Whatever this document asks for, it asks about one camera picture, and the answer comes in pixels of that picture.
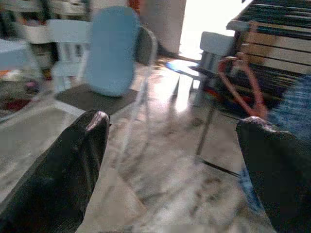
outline blue jeans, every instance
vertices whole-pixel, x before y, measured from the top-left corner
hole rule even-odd
[[[249,178],[248,171],[245,167],[240,172],[239,184],[246,195],[249,207],[255,212],[263,210],[264,208],[254,191],[251,179]]]

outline shelf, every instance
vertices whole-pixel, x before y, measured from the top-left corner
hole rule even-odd
[[[36,0],[3,0],[5,10],[15,12],[41,12],[41,8]]]
[[[66,16],[83,16],[86,15],[86,6],[84,3],[73,5],[70,2],[52,1],[52,11],[55,14]]]
[[[27,26],[18,22],[13,22],[18,35],[31,44],[46,44],[50,43],[50,34],[47,26]]]

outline white wall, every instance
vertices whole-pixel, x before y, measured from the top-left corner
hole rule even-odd
[[[169,52],[178,53],[186,0],[145,0],[141,21]]]

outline orange rope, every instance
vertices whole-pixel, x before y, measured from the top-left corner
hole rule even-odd
[[[251,22],[251,35],[253,37],[254,33],[257,31],[257,25],[255,22]],[[227,76],[225,75],[225,68],[228,62],[232,61],[234,66],[238,66],[241,70],[245,72],[245,74],[249,78],[250,85],[254,92],[255,104],[253,108],[251,108],[244,99],[239,95],[235,87],[231,84]],[[257,82],[257,78],[253,71],[249,68],[247,57],[245,53],[238,52],[236,57],[225,57],[218,64],[218,73],[223,83],[226,85],[228,90],[231,92],[236,101],[241,105],[241,107],[250,115],[250,116],[258,116],[263,119],[266,119],[267,116],[267,107],[264,105],[263,95],[260,89],[260,86]]]

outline doorway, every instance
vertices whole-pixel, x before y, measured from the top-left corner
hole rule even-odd
[[[242,7],[242,0],[187,0],[179,55],[200,60],[202,32],[233,35],[226,25]]]

